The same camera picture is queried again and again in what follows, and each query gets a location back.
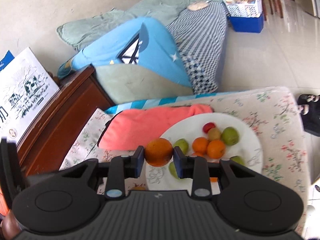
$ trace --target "white basket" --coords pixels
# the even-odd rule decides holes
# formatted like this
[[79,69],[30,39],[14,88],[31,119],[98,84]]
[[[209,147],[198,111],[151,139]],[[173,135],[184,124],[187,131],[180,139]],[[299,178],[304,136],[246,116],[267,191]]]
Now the white basket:
[[262,1],[255,0],[254,3],[237,3],[237,4],[227,4],[225,2],[230,16],[234,17],[260,17],[262,13]]

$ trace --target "green blanket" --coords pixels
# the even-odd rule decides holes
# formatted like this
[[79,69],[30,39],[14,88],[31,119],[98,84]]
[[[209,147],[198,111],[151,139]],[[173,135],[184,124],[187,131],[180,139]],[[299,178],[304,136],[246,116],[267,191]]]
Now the green blanket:
[[179,16],[187,6],[199,0],[142,0],[127,11],[112,9],[92,18],[65,23],[57,28],[59,37],[80,51],[120,24],[141,16],[158,19],[167,26]]

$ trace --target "black shoe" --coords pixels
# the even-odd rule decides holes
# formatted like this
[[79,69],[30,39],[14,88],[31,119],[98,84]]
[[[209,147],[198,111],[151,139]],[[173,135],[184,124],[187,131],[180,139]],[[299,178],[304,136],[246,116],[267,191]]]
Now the black shoe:
[[320,137],[320,119],[316,113],[316,104],[300,105],[298,109],[301,114],[304,130],[307,133]]
[[299,96],[297,103],[298,105],[315,105],[315,111],[320,115],[320,96],[303,94]]

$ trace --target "table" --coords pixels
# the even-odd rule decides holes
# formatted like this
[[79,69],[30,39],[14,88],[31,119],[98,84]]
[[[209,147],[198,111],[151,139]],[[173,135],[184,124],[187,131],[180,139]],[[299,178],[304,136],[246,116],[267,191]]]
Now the table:
[[[216,112],[231,114],[247,123],[258,136],[263,148],[262,174],[297,192],[306,208],[309,186],[307,151],[300,114],[288,88],[272,87],[238,93],[219,93],[216,96],[191,100],[188,100],[188,97],[181,98],[181,101],[176,100],[175,103],[165,106],[207,104]],[[110,118],[111,116],[101,110],[94,113],[67,154],[61,169],[88,158],[98,158],[105,162],[114,156],[128,154],[94,146],[104,130],[104,124]],[[143,169],[140,178],[126,179],[126,190],[134,186],[145,186],[144,174]],[[104,187],[105,185],[101,185],[98,191],[103,193]],[[296,229],[299,234],[302,233],[305,218],[304,212]]]

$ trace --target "wooden cabinet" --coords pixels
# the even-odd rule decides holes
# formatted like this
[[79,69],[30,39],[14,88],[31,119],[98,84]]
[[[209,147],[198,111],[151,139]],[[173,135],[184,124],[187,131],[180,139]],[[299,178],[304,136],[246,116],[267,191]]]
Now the wooden cabinet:
[[89,66],[63,80],[60,91],[33,121],[17,146],[26,175],[59,169],[94,111],[114,105],[93,75]]

